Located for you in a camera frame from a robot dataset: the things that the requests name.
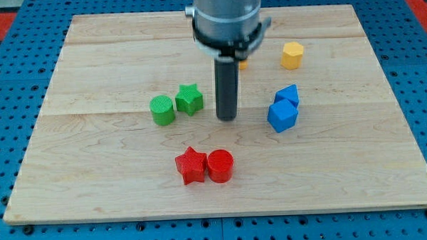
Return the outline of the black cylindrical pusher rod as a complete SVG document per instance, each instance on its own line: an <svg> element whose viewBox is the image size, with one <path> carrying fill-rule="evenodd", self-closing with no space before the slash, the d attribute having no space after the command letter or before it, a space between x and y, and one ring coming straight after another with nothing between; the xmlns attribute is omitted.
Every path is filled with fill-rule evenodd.
<svg viewBox="0 0 427 240"><path fill-rule="evenodd" d="M238 112L238 62L215 60L214 69L217 118L232 121Z"/></svg>

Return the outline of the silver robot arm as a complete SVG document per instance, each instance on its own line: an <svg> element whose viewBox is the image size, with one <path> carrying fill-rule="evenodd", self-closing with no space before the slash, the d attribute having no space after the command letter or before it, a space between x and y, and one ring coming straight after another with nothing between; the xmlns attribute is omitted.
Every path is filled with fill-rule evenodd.
<svg viewBox="0 0 427 240"><path fill-rule="evenodd" d="M216 116L237 116L239 63L255 52L271 25L260 20L261 0L193 0L185 8L194 43L214 60Z"/></svg>

